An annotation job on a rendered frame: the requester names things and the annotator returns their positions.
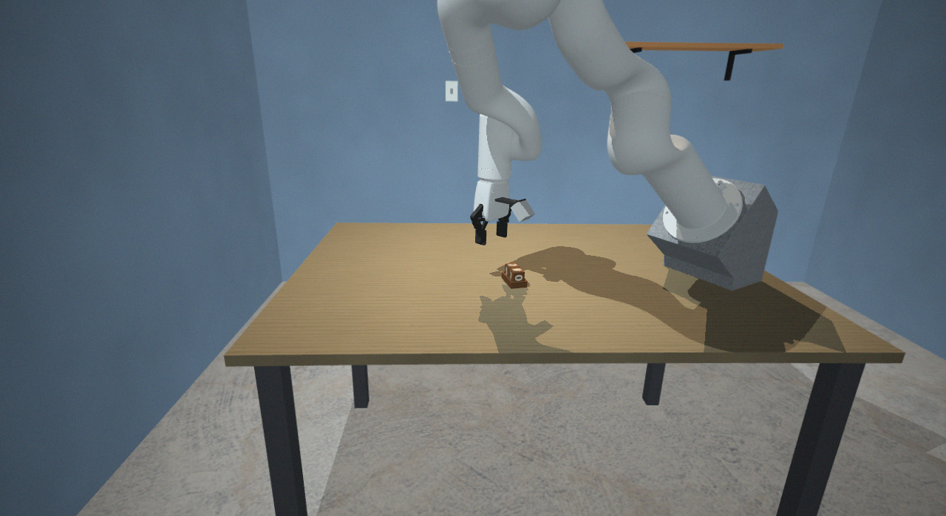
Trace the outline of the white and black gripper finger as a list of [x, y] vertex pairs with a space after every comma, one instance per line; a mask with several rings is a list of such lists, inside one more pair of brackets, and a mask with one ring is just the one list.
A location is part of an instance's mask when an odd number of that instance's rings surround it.
[[[486, 218], [482, 216], [482, 212], [483, 205], [479, 205], [470, 217], [475, 228], [475, 243], [486, 245], [486, 226], [488, 222], [486, 222]], [[480, 222], [483, 222], [483, 224]]]
[[509, 217], [511, 215], [510, 206], [511, 205], [509, 205], [509, 214], [506, 215], [505, 217], [500, 217], [499, 222], [497, 222], [497, 236], [499, 237], [507, 237], [507, 228], [508, 228], [508, 223], [509, 223]]

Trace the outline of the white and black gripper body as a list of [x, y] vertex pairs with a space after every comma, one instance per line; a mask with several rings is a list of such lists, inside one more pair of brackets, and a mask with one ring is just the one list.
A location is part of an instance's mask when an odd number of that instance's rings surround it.
[[479, 205], [483, 205], [482, 216], [486, 218], [486, 222], [505, 217], [509, 214], [509, 205], [495, 202], [494, 199], [497, 198], [509, 198], [509, 179], [483, 180], [480, 178], [477, 181], [474, 211]]

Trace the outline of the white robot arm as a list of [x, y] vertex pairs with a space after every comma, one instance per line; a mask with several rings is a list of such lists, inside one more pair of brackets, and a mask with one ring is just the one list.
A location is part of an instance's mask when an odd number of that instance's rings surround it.
[[629, 49], [603, 0], [438, 0], [438, 16], [464, 102], [480, 114], [479, 178], [509, 179], [511, 160], [534, 161], [542, 149], [533, 107], [501, 84], [490, 24], [523, 30], [548, 18], [572, 70], [610, 99], [611, 163], [622, 174], [642, 174], [653, 187], [666, 205], [668, 233], [697, 243], [737, 222], [742, 194], [712, 178], [687, 139], [671, 135], [666, 79]]

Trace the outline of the brown wooden tray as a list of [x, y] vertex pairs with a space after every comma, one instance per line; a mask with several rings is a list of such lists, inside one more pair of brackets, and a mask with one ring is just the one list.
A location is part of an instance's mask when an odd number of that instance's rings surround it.
[[506, 276], [505, 271], [501, 271], [501, 278], [506, 281], [506, 284], [509, 285], [510, 289], [521, 289], [527, 288], [528, 281], [524, 278], [524, 281], [520, 282], [511, 282], [510, 278]]

